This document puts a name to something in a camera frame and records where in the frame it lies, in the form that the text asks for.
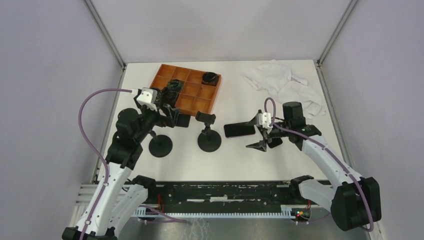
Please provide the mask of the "purple edged black phone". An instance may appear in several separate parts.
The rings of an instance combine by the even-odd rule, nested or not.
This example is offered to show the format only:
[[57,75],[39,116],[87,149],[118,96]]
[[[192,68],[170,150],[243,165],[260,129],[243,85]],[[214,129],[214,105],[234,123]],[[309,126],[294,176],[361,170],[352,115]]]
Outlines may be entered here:
[[251,136],[256,133],[255,127],[253,125],[248,125],[247,122],[225,124],[223,129],[226,138]]

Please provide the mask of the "black round base phone stand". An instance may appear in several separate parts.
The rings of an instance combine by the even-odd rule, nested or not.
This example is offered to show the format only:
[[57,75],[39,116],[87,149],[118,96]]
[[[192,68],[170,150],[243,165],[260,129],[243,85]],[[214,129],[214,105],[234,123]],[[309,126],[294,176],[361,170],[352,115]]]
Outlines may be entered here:
[[217,131],[211,129],[211,125],[215,123],[216,115],[198,111],[195,119],[198,122],[204,123],[205,126],[197,138],[199,148],[207,153],[218,150],[222,144],[222,138]]

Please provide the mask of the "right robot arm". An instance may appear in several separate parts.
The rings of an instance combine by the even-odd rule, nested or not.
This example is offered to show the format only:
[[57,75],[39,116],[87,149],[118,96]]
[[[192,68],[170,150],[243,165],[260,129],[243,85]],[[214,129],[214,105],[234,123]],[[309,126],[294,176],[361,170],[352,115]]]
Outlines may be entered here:
[[324,185],[310,175],[294,178],[290,182],[289,199],[295,204],[306,200],[326,209],[342,231],[362,228],[372,232],[381,220],[380,185],[373,177],[365,178],[340,159],[329,147],[321,131],[306,123],[300,102],[282,105],[283,118],[276,120],[276,110],[259,110],[247,122],[255,126],[262,140],[248,148],[266,152],[276,139],[288,138],[308,156],[324,173],[329,185]]

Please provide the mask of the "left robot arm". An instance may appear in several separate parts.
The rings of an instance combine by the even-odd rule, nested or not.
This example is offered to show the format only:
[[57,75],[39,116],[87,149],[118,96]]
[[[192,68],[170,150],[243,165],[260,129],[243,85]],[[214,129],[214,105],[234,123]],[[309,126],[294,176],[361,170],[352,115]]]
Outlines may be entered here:
[[157,198],[155,182],[149,177],[138,176],[125,196],[118,200],[127,178],[143,152],[142,141],[152,135],[153,128],[173,128],[180,115],[179,108],[164,104],[165,115],[147,106],[138,112],[126,108],[119,112],[116,132],[105,158],[105,173],[99,181],[92,199],[74,227],[62,233],[64,240],[116,240],[120,232],[142,204],[151,204]]

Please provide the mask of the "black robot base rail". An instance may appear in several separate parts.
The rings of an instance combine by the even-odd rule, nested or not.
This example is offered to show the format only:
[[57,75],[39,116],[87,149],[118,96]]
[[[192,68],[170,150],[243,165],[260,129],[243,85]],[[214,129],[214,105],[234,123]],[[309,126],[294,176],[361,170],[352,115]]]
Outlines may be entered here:
[[158,181],[146,203],[164,213],[278,213],[281,206],[304,208],[308,200],[283,181]]

